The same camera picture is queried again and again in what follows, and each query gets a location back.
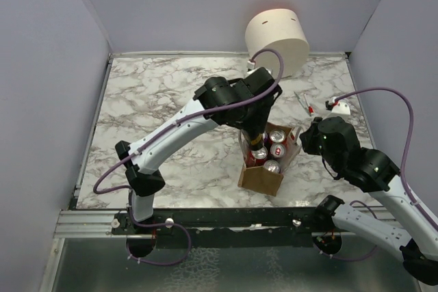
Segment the black and gold can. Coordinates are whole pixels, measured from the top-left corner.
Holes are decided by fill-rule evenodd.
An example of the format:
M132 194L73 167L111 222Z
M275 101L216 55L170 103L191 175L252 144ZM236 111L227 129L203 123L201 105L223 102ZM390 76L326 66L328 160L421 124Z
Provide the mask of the black and gold can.
M251 151L260 150L264 147L263 133L259 134L255 139L249 141L249 148Z

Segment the blue and silver can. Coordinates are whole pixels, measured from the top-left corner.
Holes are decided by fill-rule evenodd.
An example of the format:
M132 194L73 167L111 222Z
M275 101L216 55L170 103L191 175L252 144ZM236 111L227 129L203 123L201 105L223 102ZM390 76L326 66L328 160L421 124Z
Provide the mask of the blue and silver can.
M259 150L252 150L250 152L255 165L261 165L268 159L268 150L265 146L260 148Z

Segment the brown canvas bag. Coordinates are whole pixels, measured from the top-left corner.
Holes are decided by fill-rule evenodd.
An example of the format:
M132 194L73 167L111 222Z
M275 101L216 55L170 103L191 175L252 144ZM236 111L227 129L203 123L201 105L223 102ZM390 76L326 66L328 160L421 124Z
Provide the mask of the brown canvas bag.
M273 159L270 156L270 147L272 143L269 139L269 132L274 129L281 129L286 132L287 135L287 153L281 159ZM300 134L300 128L294 129L293 127L285 127L277 124L267 123L265 131L263 133L264 146L268 150L268 159L275 160L280 164L281 173L275 174L269 172L261 165L255 165L254 160L250 154L248 142L244 138L244 134L240 133L238 141L244 158L244 164L240 173L238 187L257 192L259 194L265 194L268 196L276 196L281 186L285 173L291 166L292 161L295 160L301 150L301 145L298 144L298 136Z

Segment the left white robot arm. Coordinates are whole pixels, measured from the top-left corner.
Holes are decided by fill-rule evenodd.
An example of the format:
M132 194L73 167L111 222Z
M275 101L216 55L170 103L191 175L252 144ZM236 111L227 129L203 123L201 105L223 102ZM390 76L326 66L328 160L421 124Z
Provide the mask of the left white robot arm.
M266 68L245 78L211 77L169 121L134 142L120 141L116 152L125 163L131 213L127 225L145 233L151 225L155 194L164 188L160 165L198 136L226 125L240 130L251 150L262 147L268 116L282 89Z

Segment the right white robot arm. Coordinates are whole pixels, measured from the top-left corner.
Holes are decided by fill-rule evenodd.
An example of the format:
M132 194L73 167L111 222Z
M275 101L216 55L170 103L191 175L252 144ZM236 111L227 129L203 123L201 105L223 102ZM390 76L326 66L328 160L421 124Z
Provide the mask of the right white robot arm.
M360 145L343 118L316 117L300 134L302 148L319 155L335 180L344 179L381 203L401 225L396 228L360 213L329 195L316 207L314 222L323 231L350 231L386 250L420 282L437 285L437 217L402 182L398 166L383 152Z

